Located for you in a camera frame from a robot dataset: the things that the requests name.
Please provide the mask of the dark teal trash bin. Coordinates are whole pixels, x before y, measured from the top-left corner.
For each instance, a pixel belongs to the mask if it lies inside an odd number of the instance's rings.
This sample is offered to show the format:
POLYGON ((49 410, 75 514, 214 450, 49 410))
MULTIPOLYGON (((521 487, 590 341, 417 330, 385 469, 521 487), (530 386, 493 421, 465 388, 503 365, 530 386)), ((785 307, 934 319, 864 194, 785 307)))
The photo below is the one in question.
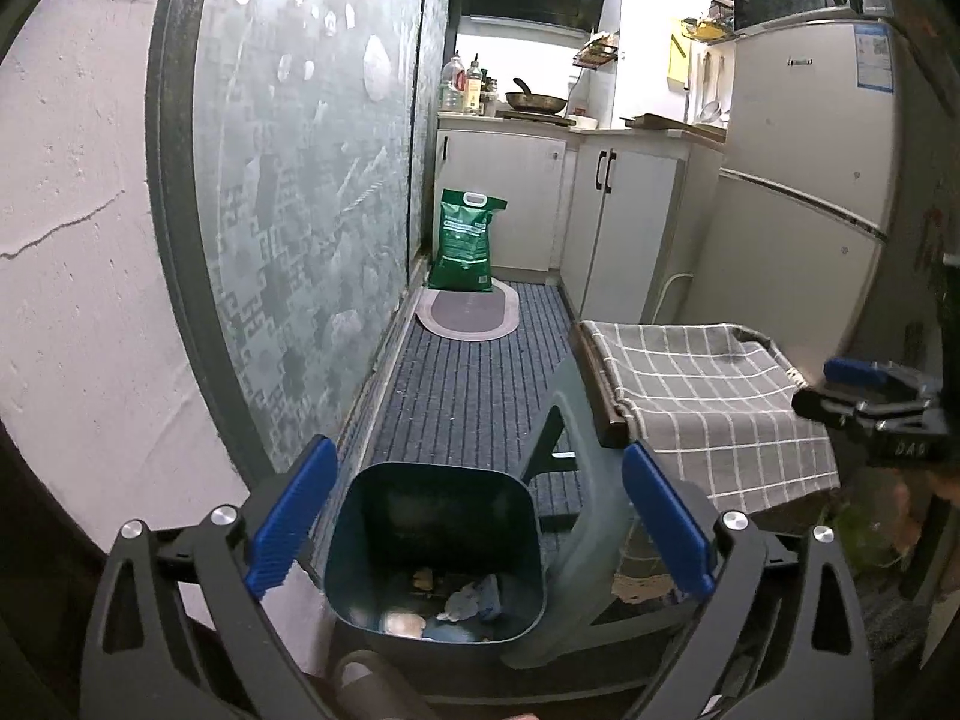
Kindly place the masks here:
POLYGON ((532 631, 547 607, 534 496, 496 470, 370 466, 338 511, 324 592, 337 621, 381 649, 501 652, 532 631), (421 569, 433 571, 433 593, 413 588, 421 569), (488 574, 500 582, 500 617, 439 621, 449 596, 488 574))

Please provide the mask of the white kitchen base cabinet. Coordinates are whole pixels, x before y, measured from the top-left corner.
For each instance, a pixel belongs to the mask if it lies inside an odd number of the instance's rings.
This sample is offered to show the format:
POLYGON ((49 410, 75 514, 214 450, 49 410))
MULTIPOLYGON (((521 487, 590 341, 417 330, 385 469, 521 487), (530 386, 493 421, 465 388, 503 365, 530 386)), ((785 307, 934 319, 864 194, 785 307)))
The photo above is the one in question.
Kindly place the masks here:
POLYGON ((723 151, 681 128, 581 138, 560 262, 574 317, 679 318, 715 210, 723 151))

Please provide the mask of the grey-green plastic stool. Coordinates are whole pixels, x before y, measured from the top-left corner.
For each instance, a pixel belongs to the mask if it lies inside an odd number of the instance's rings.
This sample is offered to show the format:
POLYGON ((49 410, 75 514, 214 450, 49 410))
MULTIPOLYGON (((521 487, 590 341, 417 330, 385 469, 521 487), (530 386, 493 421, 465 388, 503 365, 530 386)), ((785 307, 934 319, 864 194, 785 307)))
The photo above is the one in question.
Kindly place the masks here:
POLYGON ((654 606, 622 621, 599 621, 615 601, 615 569, 635 522, 623 490, 622 455, 597 439, 578 364, 566 358, 553 374, 544 408, 524 445, 521 481, 576 473, 581 510, 548 566, 545 612, 532 631, 506 650, 503 661, 508 667, 534 670, 570 653, 675 628, 692 617, 693 606, 679 603, 654 606))

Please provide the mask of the brown wooden board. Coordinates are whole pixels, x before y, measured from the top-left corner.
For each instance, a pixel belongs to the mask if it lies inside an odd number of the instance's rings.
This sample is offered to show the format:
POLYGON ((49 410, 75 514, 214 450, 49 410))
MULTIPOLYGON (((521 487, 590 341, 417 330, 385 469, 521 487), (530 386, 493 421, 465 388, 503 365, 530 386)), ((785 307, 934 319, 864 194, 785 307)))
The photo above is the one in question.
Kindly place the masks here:
POLYGON ((615 405, 613 388, 602 367, 601 355, 590 339, 584 322, 569 330, 569 346, 586 390, 590 419, 604 449, 624 449, 630 444, 630 429, 615 405))

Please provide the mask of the grey checked cloth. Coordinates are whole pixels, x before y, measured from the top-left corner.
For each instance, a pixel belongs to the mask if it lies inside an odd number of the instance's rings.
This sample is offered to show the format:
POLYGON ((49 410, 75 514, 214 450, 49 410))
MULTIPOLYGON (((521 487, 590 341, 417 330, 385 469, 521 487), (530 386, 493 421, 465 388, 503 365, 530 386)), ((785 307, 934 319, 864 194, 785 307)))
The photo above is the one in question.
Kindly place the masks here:
POLYGON ((716 509, 768 511, 839 486, 827 429, 794 413, 802 377, 732 323, 583 323, 628 434, 716 509))

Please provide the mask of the white refrigerator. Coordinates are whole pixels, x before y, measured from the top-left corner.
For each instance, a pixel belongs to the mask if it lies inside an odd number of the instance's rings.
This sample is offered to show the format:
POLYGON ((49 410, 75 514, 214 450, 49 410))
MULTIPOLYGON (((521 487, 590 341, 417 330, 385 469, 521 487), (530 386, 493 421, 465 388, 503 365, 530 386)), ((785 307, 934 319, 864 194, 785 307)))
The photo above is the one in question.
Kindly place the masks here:
POLYGON ((882 23, 740 39, 715 213, 682 320, 757 330, 802 377, 820 376, 874 286, 900 130, 895 41, 882 23))

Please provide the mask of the grey slipper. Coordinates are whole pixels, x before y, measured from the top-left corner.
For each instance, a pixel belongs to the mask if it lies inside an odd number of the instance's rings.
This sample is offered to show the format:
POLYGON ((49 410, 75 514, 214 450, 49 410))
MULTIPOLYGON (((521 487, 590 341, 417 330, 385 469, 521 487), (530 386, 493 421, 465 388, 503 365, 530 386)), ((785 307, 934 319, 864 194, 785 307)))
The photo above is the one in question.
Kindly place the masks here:
POLYGON ((352 718, 438 720, 439 715, 386 658, 370 650, 345 655, 334 671, 335 697, 352 718))

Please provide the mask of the brown nut shell scrap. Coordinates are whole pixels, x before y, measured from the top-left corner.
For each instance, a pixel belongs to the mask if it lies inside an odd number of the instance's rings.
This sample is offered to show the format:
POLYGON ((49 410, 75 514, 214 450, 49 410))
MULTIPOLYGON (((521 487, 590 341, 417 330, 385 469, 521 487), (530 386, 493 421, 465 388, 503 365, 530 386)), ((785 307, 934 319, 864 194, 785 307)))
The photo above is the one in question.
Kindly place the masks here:
POLYGON ((421 593, 434 592, 434 575, 431 569, 421 569, 413 574, 413 588, 421 593))

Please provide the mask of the blue white wrapper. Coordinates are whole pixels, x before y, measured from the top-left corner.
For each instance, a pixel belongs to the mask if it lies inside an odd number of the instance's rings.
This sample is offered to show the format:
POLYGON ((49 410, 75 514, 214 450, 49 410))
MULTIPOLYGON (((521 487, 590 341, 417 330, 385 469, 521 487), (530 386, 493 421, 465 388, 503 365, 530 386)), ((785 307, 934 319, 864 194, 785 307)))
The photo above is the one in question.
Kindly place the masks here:
POLYGON ((438 619, 441 622, 466 622, 478 619, 494 621, 503 612, 500 582, 494 574, 488 574, 478 582, 467 583, 449 596, 438 619))

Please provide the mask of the blue striped floor runner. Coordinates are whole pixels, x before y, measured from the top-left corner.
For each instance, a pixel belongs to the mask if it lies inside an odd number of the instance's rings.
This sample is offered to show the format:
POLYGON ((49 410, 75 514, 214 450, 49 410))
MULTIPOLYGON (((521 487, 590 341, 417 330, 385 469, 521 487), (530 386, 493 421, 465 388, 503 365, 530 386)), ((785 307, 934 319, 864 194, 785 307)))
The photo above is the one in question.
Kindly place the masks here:
POLYGON ((524 440, 569 353, 571 312, 560 286, 517 283, 519 327, 491 341, 448 340, 416 318, 418 294, 395 314, 371 377, 338 441, 334 497, 304 551, 320 582, 350 479, 371 463, 475 466, 519 475, 524 440))

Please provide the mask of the oval grey pink mat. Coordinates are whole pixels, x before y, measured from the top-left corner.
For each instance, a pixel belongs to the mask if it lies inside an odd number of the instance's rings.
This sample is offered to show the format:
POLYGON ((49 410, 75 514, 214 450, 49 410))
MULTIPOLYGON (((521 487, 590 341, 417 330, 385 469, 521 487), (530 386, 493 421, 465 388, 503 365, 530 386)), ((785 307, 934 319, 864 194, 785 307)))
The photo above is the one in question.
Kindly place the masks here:
POLYGON ((415 314, 423 328, 439 338, 485 343, 516 332, 519 294, 500 280, 494 280, 489 293, 423 288, 415 314))

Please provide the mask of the green rice bag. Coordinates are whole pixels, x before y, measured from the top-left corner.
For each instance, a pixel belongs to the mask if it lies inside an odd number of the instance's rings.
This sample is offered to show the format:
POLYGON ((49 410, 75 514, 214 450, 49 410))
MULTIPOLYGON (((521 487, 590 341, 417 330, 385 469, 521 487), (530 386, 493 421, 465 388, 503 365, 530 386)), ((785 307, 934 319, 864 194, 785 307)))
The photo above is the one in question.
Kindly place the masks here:
POLYGON ((490 226, 508 202, 491 195, 444 188, 439 238, 428 286, 439 291, 491 293, 490 226))

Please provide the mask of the black frying pan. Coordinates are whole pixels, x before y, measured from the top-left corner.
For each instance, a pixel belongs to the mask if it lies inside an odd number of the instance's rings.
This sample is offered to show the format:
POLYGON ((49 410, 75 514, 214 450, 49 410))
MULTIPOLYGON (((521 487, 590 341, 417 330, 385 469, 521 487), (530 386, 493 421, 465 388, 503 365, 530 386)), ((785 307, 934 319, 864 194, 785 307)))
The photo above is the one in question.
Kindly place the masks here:
POLYGON ((506 103, 512 110, 532 112, 532 114, 558 115, 566 109, 568 101, 550 94, 534 93, 523 78, 514 78, 517 91, 506 93, 506 103))

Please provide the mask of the clear oil bottle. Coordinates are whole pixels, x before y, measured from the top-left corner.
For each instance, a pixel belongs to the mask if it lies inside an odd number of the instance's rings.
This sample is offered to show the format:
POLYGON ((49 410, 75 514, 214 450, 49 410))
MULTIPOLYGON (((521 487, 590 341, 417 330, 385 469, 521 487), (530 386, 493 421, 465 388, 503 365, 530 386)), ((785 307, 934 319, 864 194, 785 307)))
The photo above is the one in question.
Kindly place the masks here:
POLYGON ((441 70, 439 82, 439 110, 441 112, 460 112, 466 94, 466 69, 462 65, 459 52, 454 52, 441 70))

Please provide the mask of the patterned frosted glass door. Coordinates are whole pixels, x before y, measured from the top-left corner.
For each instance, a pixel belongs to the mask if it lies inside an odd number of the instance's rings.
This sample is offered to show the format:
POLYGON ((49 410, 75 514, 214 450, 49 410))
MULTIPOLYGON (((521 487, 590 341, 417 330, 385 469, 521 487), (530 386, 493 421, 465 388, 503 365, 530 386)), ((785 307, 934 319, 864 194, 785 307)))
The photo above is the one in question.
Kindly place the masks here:
POLYGON ((425 245, 449 0, 158 0, 146 162, 174 316, 229 458, 355 421, 425 245))

